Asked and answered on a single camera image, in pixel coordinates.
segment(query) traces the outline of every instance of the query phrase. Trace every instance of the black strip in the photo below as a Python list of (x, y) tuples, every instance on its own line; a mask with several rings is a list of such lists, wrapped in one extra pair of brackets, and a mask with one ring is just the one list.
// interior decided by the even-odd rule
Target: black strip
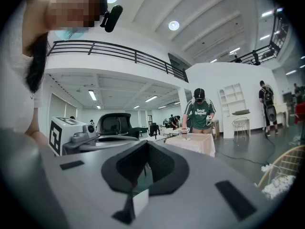
[(70, 163), (62, 164), (62, 165), (60, 165), (60, 167), (62, 170), (67, 170), (67, 169), (75, 168), (77, 166), (81, 166), (84, 164), (85, 164), (84, 162), (82, 162), (81, 160), (78, 160), (78, 161), (73, 161)]
[(232, 185), (231, 182), (220, 181), (216, 183), (215, 186), (239, 220), (243, 220), (256, 212), (256, 208)]

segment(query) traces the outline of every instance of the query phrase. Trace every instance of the beige tablecloth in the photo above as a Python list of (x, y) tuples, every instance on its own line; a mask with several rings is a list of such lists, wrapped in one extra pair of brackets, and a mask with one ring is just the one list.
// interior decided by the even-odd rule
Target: beige tablecloth
[(178, 135), (168, 138), (166, 143), (215, 157), (215, 145), (212, 134), (189, 133), (187, 137), (191, 140), (183, 141), (182, 135)]

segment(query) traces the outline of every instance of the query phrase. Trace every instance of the fluorescent light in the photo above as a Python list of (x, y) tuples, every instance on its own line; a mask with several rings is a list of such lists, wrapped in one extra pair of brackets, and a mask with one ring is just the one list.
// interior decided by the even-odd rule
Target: fluorescent light
[(260, 40), (268, 38), (270, 35), (263, 36)]
[(288, 73), (286, 73), (286, 75), (290, 75), (290, 74), (293, 74), (293, 73), (295, 73), (296, 71), (291, 71), (291, 72), (288, 72)]
[(148, 100), (146, 100), (145, 102), (149, 102), (149, 101), (151, 101), (152, 99), (155, 99), (155, 98), (157, 98), (158, 96), (153, 96), (153, 97), (151, 97), (150, 99), (148, 99)]
[(233, 52), (235, 52), (235, 51), (237, 51), (237, 50), (240, 50), (240, 48), (236, 48), (236, 49), (234, 49), (233, 51), (230, 51), (230, 53), (233, 53)]
[(175, 31), (179, 28), (179, 22), (178, 21), (172, 21), (168, 24), (168, 28), (170, 28), (171, 31)]
[(268, 11), (268, 12), (266, 12), (266, 13), (263, 13), (263, 14), (262, 14), (262, 17), (265, 17), (265, 16), (270, 15), (270, 14), (273, 14), (273, 11)]
[(96, 101), (96, 97), (95, 97), (95, 95), (94, 95), (94, 92), (93, 92), (92, 90), (89, 90), (88, 92), (89, 92), (91, 98), (92, 98), (94, 101)]

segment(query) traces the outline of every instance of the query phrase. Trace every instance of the black cap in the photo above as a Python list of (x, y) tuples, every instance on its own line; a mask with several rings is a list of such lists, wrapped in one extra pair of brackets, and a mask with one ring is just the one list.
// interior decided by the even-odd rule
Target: black cap
[(202, 89), (202, 88), (197, 88), (197, 89), (194, 91), (194, 97), (195, 97), (195, 98), (204, 98), (204, 97), (205, 97), (204, 89)]

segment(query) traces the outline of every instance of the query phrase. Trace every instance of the railing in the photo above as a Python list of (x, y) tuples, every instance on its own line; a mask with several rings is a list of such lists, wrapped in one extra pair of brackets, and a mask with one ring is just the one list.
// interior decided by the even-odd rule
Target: railing
[(274, 11), (274, 23), (269, 45), (254, 50), (230, 62), (260, 65), (265, 61), (276, 58), (286, 39), (288, 27), (289, 23), (283, 14), (283, 9), (276, 9)]
[(171, 74), (183, 81), (188, 82), (185, 69), (180, 70), (152, 55), (113, 43), (88, 40), (55, 41), (52, 48), (48, 52), (48, 56), (54, 53), (67, 52), (86, 53), (87, 55), (102, 54), (118, 57), (133, 61), (134, 63), (151, 66), (155, 69), (161, 70), (167, 74)]

